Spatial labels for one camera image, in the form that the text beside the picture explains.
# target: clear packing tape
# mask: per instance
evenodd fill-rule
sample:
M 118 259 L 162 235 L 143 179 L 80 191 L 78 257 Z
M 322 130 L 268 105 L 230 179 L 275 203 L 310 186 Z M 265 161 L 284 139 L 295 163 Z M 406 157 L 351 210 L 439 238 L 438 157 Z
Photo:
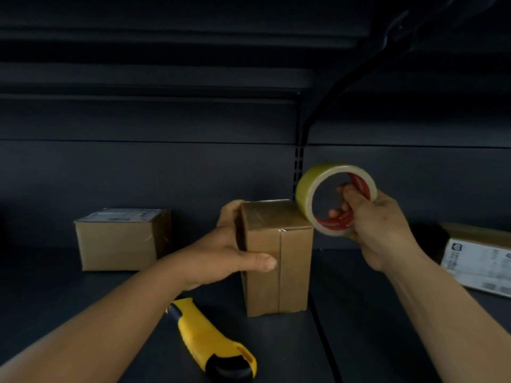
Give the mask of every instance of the clear packing tape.
M 353 185 L 372 202 L 376 200 L 377 190 L 372 177 L 354 165 L 320 164 L 310 168 L 302 176 L 296 187 L 296 202 L 307 220 L 314 228 L 329 236 L 344 236 L 353 226 L 353 211 L 342 212 L 337 218 L 317 218 L 312 212 L 312 201 L 317 187 L 327 178 L 338 173 L 347 173 Z

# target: barcode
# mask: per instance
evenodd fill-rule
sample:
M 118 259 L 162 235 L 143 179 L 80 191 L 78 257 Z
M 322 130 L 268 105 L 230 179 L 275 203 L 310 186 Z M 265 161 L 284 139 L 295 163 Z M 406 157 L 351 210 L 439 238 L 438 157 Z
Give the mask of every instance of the barcode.
M 495 290 L 497 285 L 495 285 L 495 283 L 483 282 L 482 287 L 485 289 L 488 289 L 488 290 Z

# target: cardboard box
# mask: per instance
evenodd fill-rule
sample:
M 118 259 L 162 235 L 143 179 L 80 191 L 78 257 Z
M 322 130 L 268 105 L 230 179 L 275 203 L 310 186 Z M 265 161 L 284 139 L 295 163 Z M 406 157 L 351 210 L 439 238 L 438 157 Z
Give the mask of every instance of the cardboard box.
M 511 232 L 442 223 L 449 234 L 441 266 L 462 285 L 511 298 Z
M 75 226 L 82 270 L 143 270 L 170 251 L 169 210 L 107 208 Z
M 291 200 L 241 206 L 244 249 L 271 254 L 269 273 L 242 273 L 249 317 L 307 309 L 314 228 Z

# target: right hand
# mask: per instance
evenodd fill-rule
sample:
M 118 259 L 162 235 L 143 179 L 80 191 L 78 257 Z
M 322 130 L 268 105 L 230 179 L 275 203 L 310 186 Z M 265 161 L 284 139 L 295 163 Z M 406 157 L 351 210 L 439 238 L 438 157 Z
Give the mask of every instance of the right hand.
M 336 189 L 343 195 L 340 210 L 330 210 L 330 218 L 350 209 L 354 213 L 354 231 L 348 238 L 360 244 L 367 264 L 377 271 L 385 272 L 386 266 L 404 251 L 418 247 L 410 231 L 405 215 L 398 202 L 378 191 L 377 199 L 371 203 L 352 184 Z

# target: left hand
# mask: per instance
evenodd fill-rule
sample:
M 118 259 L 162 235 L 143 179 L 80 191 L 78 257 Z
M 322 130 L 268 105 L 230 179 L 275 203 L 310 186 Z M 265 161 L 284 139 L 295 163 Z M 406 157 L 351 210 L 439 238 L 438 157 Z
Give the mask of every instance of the left hand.
M 236 219 L 243 202 L 233 200 L 222 207 L 216 229 L 169 257 L 184 276 L 185 290 L 220 281 L 237 271 L 268 272 L 277 266 L 270 254 L 239 250 Z

